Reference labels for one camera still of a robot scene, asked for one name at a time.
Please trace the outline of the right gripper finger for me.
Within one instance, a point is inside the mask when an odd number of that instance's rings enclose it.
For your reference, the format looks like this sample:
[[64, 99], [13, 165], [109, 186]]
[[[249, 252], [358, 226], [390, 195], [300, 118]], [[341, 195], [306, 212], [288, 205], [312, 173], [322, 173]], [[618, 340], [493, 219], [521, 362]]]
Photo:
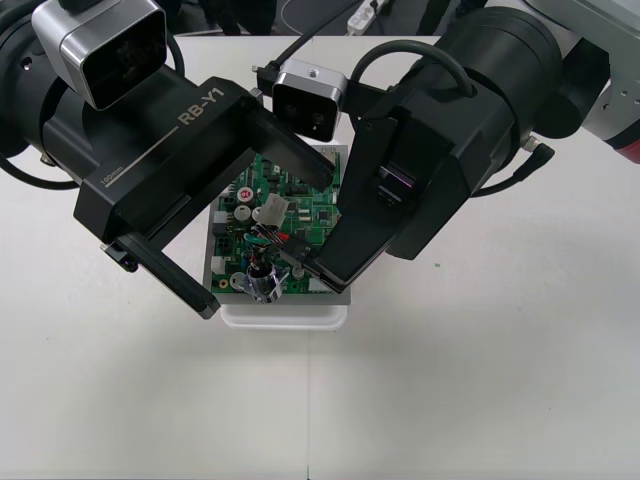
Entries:
[[304, 260], [304, 269], [335, 293], [342, 293], [353, 282], [352, 261], [343, 253], [321, 255], [312, 250]]
[[354, 281], [380, 256], [397, 234], [400, 225], [400, 181], [390, 162], [367, 176], [348, 163], [339, 197], [341, 214], [320, 254], [343, 253], [353, 265]]

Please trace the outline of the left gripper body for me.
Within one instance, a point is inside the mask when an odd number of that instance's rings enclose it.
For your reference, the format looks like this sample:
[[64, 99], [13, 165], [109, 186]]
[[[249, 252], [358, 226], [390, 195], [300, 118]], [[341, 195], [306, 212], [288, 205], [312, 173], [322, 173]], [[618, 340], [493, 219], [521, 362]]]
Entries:
[[233, 81], [195, 85], [162, 68], [103, 111], [65, 91], [44, 148], [79, 183], [74, 217], [97, 238], [171, 241], [245, 168], [260, 108]]

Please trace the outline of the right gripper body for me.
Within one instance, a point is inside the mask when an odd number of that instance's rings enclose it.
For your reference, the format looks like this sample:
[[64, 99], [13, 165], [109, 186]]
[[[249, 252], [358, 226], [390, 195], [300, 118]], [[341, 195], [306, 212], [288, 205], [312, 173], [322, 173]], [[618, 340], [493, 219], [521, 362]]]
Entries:
[[405, 77], [359, 100], [351, 161], [367, 176], [385, 162], [400, 181], [400, 225], [383, 252], [413, 260], [515, 155], [515, 113], [484, 75], [465, 96], [446, 74]]

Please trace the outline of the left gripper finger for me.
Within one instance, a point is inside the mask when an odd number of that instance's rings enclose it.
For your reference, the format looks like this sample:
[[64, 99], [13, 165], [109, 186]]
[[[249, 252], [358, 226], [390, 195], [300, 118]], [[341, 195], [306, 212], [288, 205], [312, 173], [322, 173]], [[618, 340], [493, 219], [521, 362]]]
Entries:
[[335, 166], [260, 103], [248, 112], [248, 143], [261, 156], [311, 187], [329, 187]]
[[147, 271], [203, 319], [212, 318], [221, 307], [213, 294], [138, 232], [117, 237], [103, 251], [128, 273]]

